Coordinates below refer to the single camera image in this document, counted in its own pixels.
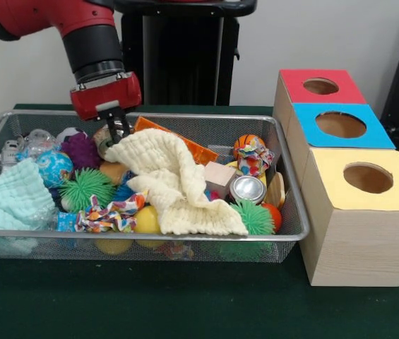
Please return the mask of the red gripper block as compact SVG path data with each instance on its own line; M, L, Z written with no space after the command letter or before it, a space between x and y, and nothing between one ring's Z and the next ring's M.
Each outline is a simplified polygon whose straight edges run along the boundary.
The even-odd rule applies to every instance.
M71 89L70 97L74 110L83 121L107 119L113 144L121 140L121 135L131 134L131 126L125 113L119 115L118 122L115 118L109 118L111 114L105 111L132 109L142 102L140 82L133 71L80 83Z

